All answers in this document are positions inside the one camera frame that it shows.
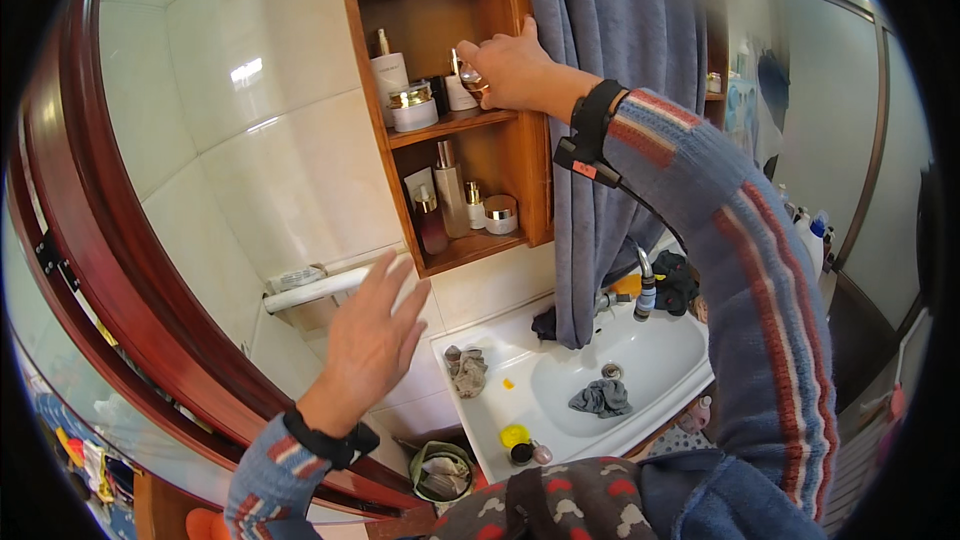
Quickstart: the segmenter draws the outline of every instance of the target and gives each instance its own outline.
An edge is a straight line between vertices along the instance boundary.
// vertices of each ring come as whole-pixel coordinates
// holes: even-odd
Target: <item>bathroom shelf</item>
[[[439,122],[430,127],[424,127],[412,132],[398,132],[394,128],[387,128],[387,139],[391,149],[408,147],[424,140],[440,138],[448,134],[463,132],[474,127],[489,126],[500,122],[509,122],[519,116],[517,111],[503,111],[495,109],[484,111],[475,107],[466,111],[450,111],[439,118]]]
[[[506,235],[494,235],[487,230],[470,230],[470,233],[463,237],[451,238],[450,246],[438,255],[424,252],[423,273],[436,275],[526,243],[527,238],[521,229]]]

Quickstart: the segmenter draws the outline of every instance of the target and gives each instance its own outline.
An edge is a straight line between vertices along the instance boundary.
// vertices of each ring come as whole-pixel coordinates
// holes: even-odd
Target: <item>hinge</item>
[[[36,254],[36,259],[40,262],[40,266],[43,268],[45,275],[50,275],[54,270],[59,270],[71,291],[76,293],[80,289],[80,280],[77,279],[77,276],[73,274],[73,270],[70,269],[70,261],[61,257],[50,230],[47,230],[47,233],[43,234],[43,239],[40,241],[40,244],[33,246],[33,252]]]

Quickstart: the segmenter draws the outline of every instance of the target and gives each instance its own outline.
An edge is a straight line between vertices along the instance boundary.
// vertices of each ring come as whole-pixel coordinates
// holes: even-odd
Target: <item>metal pipe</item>
[[[636,297],[636,305],[633,307],[633,319],[646,321],[657,304],[657,278],[654,277],[654,268],[650,266],[647,251],[637,246],[636,256],[640,260],[641,288],[640,295]]]
[[[272,296],[263,299],[263,308],[267,313],[274,314],[277,311],[290,309],[297,305],[303,305],[313,300],[318,300],[331,294],[342,293],[343,291],[360,286],[370,273],[370,267],[357,267],[349,271],[331,275],[328,278],[309,282],[283,292],[278,292]]]

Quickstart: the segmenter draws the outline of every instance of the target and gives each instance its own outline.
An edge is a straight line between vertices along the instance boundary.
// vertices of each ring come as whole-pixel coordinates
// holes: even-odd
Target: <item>gray patterned clothing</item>
[[[526,469],[458,502],[429,538],[512,540],[526,531],[534,538],[655,540],[639,474],[636,463],[612,456]]]

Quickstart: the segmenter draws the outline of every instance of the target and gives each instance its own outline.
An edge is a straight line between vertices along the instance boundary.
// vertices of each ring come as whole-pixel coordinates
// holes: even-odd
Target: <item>gray cloth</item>
[[[630,414],[634,410],[630,402],[627,402],[627,388],[619,379],[591,381],[570,399],[567,406],[574,411],[597,414],[600,419]]]
[[[460,398],[474,398],[487,385],[487,365],[483,360],[483,352],[474,348],[460,354],[459,367],[453,376],[453,386],[457,389]]]
[[[707,36],[697,0],[533,0],[533,6],[539,41],[558,63],[703,113]],[[569,132],[550,119],[553,150]],[[607,281],[616,281],[639,264],[628,235],[650,248],[664,226],[619,190],[557,165],[553,180],[557,341],[583,348],[594,333],[594,296],[604,277],[612,272]]]

